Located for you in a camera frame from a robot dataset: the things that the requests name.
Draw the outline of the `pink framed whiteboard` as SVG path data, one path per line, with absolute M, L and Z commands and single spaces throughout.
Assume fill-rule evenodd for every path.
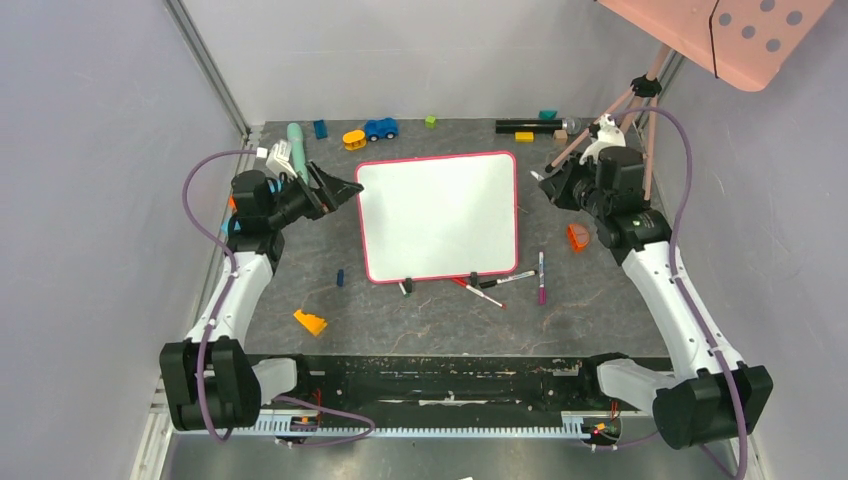
M 365 162 L 355 169 L 375 284 L 510 273 L 519 263 L 517 160 L 507 151 Z

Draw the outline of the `magenta whiteboard marker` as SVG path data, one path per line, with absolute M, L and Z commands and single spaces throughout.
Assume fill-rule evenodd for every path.
M 546 292 L 546 277 L 545 277 L 545 254 L 543 251 L 539 251 L 538 253 L 538 263 L 537 263 L 537 276 L 538 276 L 538 304 L 545 305 L 547 299 Z

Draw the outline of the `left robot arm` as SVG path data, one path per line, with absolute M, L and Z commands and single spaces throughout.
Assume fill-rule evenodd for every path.
M 165 344 L 159 355 L 176 430 L 226 433 L 253 426 L 277 397 L 295 408 L 312 399 L 314 381 L 293 356 L 253 362 L 242 346 L 282 257 L 283 229 L 300 219 L 318 220 L 364 190 L 315 163 L 307 171 L 307 178 L 273 179 L 260 170 L 233 178 L 235 210 L 218 283 L 186 337 Z

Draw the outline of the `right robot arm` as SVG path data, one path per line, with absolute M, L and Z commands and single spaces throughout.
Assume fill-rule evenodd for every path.
M 749 366 L 706 311 L 687 278 L 672 228 L 644 197 L 641 153 L 606 147 L 590 160 L 567 160 L 537 178 L 549 202 L 585 212 L 597 236 L 635 285 L 660 331 L 669 375 L 622 353 L 588 357 L 577 392 L 591 408 L 613 399 L 651 415 L 675 450 L 751 434 L 773 391 L 763 366 Z

